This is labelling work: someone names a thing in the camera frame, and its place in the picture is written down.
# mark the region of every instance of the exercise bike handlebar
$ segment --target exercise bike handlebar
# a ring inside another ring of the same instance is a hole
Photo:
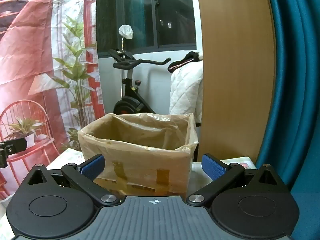
[[[121,61],[121,62],[116,62],[113,64],[113,67],[118,68],[118,69],[129,70],[129,69],[133,69],[134,67],[136,67],[137,65],[139,65],[141,63],[149,63],[149,64],[153,64],[153,65],[163,66],[163,65],[167,64],[170,60],[171,60],[171,58],[167,58],[165,61],[159,62],[159,61],[143,60],[143,59],[138,59],[138,60],[131,59],[131,60],[125,60],[125,61]]]

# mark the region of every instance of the stationary bike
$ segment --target stationary bike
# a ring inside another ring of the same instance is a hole
[[[138,93],[139,86],[141,85],[140,80],[135,81],[136,87],[132,85],[132,73],[133,68],[142,63],[149,63],[154,65],[165,65],[171,59],[167,58],[163,62],[152,61],[152,60],[136,60],[132,53],[125,50],[109,50],[110,55],[116,60],[113,64],[114,68],[127,70],[127,77],[121,80],[122,84],[125,85],[124,95],[122,95],[121,89],[121,100],[118,101],[113,109],[114,114],[138,114],[138,113],[155,113],[148,103]]]

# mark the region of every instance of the table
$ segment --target table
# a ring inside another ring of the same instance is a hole
[[[52,163],[47,166],[49,170],[61,169],[61,167],[67,163],[81,164],[84,162],[84,157],[82,152],[67,149],[61,155],[59,155]],[[241,157],[235,159],[223,160],[224,163],[240,163],[245,168],[255,169],[256,167],[252,163],[249,157]],[[205,185],[212,182],[212,180],[204,173],[201,167],[201,162],[192,163],[192,171],[190,174],[190,180],[188,185],[187,195],[192,194],[193,192],[201,189]],[[7,216],[4,215],[0,219],[0,240],[11,240],[14,237],[14,234],[11,230]]]

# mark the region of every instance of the dark window pane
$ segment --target dark window pane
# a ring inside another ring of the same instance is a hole
[[[192,0],[158,0],[159,45],[196,43]]]
[[[98,53],[117,48],[116,0],[97,0]]]
[[[128,50],[154,45],[151,0],[124,0],[124,20],[133,30],[133,39],[126,41]]]

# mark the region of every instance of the quilted blanket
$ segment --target quilted blanket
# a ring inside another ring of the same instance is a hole
[[[203,61],[190,62],[171,76],[169,114],[194,114],[201,123],[203,99]]]

